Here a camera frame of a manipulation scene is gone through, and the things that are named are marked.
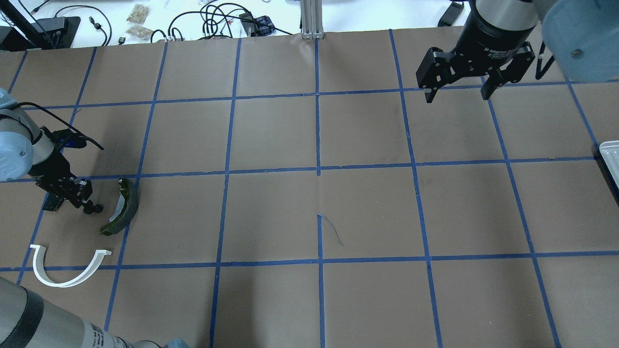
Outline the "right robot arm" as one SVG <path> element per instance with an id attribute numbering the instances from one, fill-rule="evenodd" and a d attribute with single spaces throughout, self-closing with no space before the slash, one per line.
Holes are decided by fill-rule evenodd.
<path id="1" fill-rule="evenodd" d="M 471 0 L 471 11 L 451 51 L 431 47 L 416 71 L 431 103 L 443 86 L 466 77 L 486 77 L 485 101 L 509 82 L 518 83 L 533 64 L 528 42 L 541 24 L 547 64 L 578 82 L 618 77 L 619 5 L 616 0 Z"/>

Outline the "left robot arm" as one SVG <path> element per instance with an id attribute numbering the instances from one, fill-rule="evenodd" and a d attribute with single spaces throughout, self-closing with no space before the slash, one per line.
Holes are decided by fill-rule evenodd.
<path id="1" fill-rule="evenodd" d="M 57 211 L 64 201 L 85 214 L 100 213 L 103 206 L 94 203 L 91 181 L 79 179 L 71 172 L 70 163 L 62 154 L 64 148 L 84 148 L 92 143 L 100 150 L 97 141 L 69 125 L 46 108 L 31 102 L 19 103 L 6 90 L 0 92 L 0 178 L 14 181 L 26 174 L 35 184 L 48 192 L 45 211 Z M 23 106 L 33 106 L 66 126 L 51 132 L 38 126 Z"/>

